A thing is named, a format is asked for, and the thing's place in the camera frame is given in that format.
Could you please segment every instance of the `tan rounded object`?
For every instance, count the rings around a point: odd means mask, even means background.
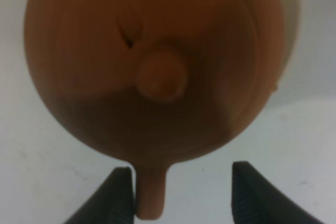
[[[36,88],[74,136],[137,172],[141,219],[165,175],[245,129],[279,77],[280,0],[29,0]]]

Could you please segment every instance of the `round knob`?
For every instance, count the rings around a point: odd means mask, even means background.
[[[140,64],[136,87],[147,99],[167,103],[183,96],[187,79],[181,57],[170,51],[155,51]]]

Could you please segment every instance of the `plastic part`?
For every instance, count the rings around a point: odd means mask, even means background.
[[[248,162],[233,164],[232,214],[235,224],[322,224]]]
[[[141,63],[136,86],[147,99],[167,103],[183,96],[187,79],[181,57],[169,51],[156,51]]]
[[[134,214],[131,169],[116,168],[65,224],[133,224]]]
[[[142,220],[156,220],[161,217],[165,200],[166,173],[168,167],[136,167],[136,216]]]

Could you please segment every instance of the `white surface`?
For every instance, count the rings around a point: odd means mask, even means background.
[[[0,0],[0,223],[61,224],[125,164],[82,145],[43,106],[24,59],[25,2]],[[278,92],[230,144],[170,169],[165,212],[154,223],[233,223],[230,174],[238,160],[336,223],[336,1],[303,0],[302,14]]]

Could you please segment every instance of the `white background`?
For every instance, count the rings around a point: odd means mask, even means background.
[[[24,58],[25,3],[0,0],[0,223],[61,224],[127,164],[75,140],[40,101]],[[237,139],[170,169],[165,212],[153,223],[232,224],[231,165],[239,160],[336,223],[336,0],[302,0],[301,34],[279,90]]]

